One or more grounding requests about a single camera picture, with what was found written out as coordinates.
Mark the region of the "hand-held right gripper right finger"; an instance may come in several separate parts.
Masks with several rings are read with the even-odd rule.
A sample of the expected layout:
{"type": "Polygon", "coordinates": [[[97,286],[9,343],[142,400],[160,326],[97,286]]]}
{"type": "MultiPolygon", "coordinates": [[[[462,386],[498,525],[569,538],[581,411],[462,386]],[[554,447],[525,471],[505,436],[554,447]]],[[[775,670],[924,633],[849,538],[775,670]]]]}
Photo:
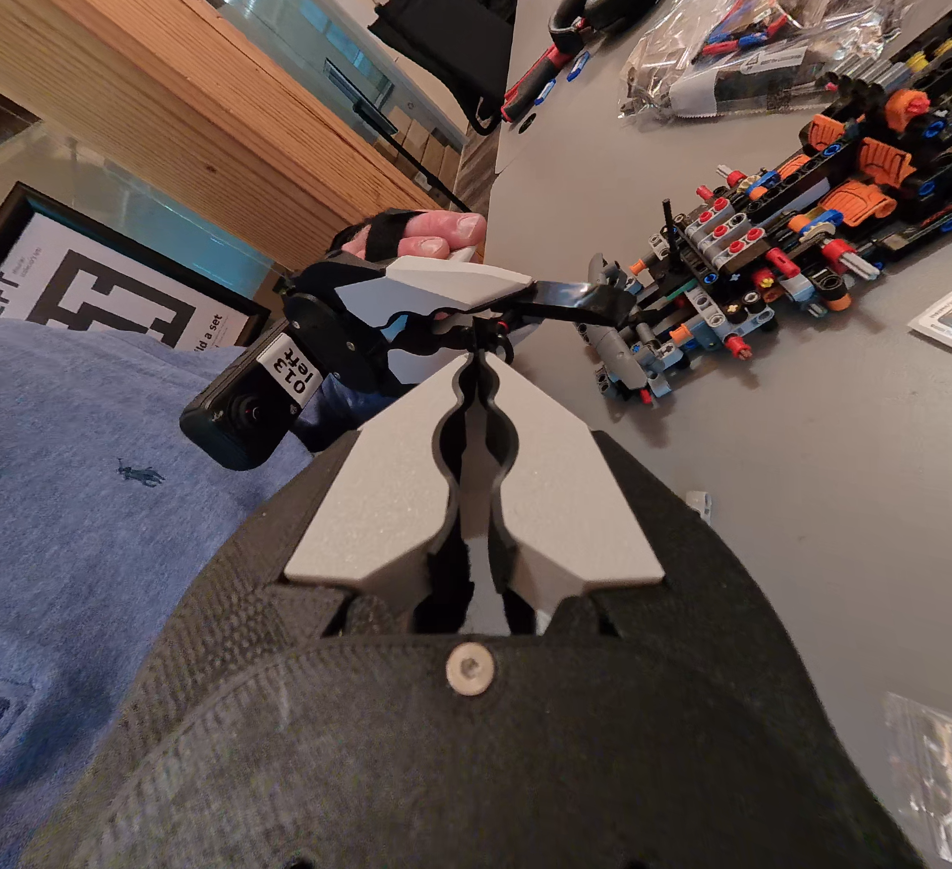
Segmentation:
{"type": "Polygon", "coordinates": [[[658,585],[664,570],[587,423],[491,353],[477,357],[490,573],[514,635],[570,598],[658,585]]]}

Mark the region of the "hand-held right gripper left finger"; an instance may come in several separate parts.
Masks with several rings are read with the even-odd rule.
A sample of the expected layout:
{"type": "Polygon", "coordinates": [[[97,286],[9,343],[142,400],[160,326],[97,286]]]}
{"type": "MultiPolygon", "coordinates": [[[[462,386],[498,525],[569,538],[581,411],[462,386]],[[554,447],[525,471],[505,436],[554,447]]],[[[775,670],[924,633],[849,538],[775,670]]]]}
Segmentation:
{"type": "Polygon", "coordinates": [[[425,633],[461,629],[474,591],[460,523],[473,366],[456,357],[356,432],[289,581],[378,598],[425,633]]]}

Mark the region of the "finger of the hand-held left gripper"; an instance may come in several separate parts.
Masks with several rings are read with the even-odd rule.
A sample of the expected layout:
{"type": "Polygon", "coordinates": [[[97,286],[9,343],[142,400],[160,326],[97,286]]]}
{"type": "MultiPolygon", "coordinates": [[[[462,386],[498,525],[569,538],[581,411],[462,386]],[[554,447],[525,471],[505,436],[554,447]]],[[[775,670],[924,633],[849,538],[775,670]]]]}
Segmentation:
{"type": "Polygon", "coordinates": [[[333,289],[333,308],[390,335],[403,317],[468,314],[533,287],[530,276],[454,259],[401,256],[366,271],[374,277],[333,289]]]}
{"type": "Polygon", "coordinates": [[[385,330],[387,367],[400,384],[418,385],[478,350],[511,364],[514,346],[535,329],[535,318],[399,318],[385,330]]]}

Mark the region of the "black curved lego panel assembly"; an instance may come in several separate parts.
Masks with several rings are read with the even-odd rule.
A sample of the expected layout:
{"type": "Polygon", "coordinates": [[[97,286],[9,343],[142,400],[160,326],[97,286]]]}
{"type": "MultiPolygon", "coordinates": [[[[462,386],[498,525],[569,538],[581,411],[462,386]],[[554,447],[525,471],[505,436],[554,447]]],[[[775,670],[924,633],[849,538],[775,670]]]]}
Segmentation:
{"type": "Polygon", "coordinates": [[[536,280],[471,311],[468,349],[514,359],[514,346],[546,320],[612,329],[624,327],[636,298],[606,283],[536,280]]]}

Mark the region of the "partly built lego car model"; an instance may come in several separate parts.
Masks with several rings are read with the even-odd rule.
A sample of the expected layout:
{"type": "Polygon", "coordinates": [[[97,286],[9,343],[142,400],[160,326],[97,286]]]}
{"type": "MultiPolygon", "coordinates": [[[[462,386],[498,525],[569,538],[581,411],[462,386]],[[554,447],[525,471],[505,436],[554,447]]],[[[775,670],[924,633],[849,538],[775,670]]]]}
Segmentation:
{"type": "Polygon", "coordinates": [[[778,301],[817,318],[841,312],[858,281],[950,234],[950,37],[829,85],[831,103],[786,161],[720,167],[724,185],[699,187],[688,213],[666,211],[628,266],[592,256],[589,279],[635,299],[629,325],[577,327],[604,396],[651,404],[705,353],[749,361],[748,338],[776,328],[778,301]]]}

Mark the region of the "lego sticker sheet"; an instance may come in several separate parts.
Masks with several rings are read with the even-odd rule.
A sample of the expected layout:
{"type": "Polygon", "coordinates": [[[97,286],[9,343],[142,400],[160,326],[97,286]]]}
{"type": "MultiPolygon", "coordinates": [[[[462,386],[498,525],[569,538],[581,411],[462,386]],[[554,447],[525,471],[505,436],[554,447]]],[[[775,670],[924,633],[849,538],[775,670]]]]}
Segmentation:
{"type": "Polygon", "coordinates": [[[951,293],[931,304],[921,315],[908,323],[916,334],[951,349],[951,293]]]}

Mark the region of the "clear bag of lego parts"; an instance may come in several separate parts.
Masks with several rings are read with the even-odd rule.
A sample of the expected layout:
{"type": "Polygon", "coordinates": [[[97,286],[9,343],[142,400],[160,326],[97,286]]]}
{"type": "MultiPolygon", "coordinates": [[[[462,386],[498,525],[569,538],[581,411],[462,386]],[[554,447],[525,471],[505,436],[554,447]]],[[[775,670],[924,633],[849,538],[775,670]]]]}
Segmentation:
{"type": "Polygon", "coordinates": [[[622,68],[619,118],[660,123],[809,108],[884,61],[950,0],[673,0],[622,68]]]}

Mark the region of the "person's left hand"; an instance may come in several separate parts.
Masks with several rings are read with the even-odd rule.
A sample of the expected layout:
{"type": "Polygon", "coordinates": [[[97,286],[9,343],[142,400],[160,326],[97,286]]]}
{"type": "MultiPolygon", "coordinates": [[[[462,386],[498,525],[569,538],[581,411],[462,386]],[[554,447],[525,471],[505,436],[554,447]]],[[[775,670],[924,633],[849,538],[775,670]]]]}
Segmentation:
{"type": "Polygon", "coordinates": [[[481,250],[486,231],[486,218],[478,213],[387,209],[339,232],[327,254],[349,253],[375,263],[400,256],[449,259],[459,251],[481,250]]]}

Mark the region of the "framed marker sign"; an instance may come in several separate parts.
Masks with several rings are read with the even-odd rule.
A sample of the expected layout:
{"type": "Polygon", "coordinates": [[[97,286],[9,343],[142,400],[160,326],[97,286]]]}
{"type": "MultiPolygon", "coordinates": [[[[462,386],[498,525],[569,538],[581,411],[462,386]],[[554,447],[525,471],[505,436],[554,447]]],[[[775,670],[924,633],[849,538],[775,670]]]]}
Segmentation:
{"type": "Polygon", "coordinates": [[[245,347],[268,309],[22,183],[1,208],[1,315],[180,351],[245,347]]]}

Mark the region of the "black fabric chair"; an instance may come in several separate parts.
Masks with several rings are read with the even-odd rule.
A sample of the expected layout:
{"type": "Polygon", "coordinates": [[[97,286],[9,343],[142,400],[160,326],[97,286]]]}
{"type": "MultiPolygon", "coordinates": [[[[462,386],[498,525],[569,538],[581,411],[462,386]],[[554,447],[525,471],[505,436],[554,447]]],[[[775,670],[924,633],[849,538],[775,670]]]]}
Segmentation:
{"type": "Polygon", "coordinates": [[[486,136],[514,120],[506,90],[516,1],[387,0],[368,29],[441,81],[486,136]]]}

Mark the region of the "wooden furniture panel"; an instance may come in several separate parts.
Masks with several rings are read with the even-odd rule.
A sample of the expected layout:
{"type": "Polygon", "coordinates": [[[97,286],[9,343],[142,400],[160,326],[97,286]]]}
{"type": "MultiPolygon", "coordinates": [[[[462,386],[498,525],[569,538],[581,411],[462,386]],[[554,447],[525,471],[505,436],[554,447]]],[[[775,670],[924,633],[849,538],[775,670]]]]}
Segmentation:
{"type": "Polygon", "coordinates": [[[1,0],[2,95],[287,268],[435,203],[205,0],[1,0]]]}

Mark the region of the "small clear plastic bag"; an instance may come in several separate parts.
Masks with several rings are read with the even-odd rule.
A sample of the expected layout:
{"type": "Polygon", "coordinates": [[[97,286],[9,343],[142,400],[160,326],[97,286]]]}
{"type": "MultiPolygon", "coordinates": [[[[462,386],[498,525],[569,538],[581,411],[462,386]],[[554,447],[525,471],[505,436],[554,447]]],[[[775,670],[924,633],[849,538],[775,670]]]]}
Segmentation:
{"type": "Polygon", "coordinates": [[[921,851],[951,865],[951,714],[887,693],[887,759],[903,826],[921,851]]]}

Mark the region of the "red black handled tool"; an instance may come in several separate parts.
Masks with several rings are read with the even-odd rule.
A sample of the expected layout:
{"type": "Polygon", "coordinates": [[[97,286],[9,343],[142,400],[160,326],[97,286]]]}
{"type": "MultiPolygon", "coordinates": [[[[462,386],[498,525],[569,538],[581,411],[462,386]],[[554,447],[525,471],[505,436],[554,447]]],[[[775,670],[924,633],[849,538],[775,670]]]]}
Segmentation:
{"type": "Polygon", "coordinates": [[[509,89],[501,107],[501,117],[507,124],[517,124],[533,107],[542,90],[574,59],[573,54],[559,50],[554,44],[541,55],[530,69],[509,89]]]}

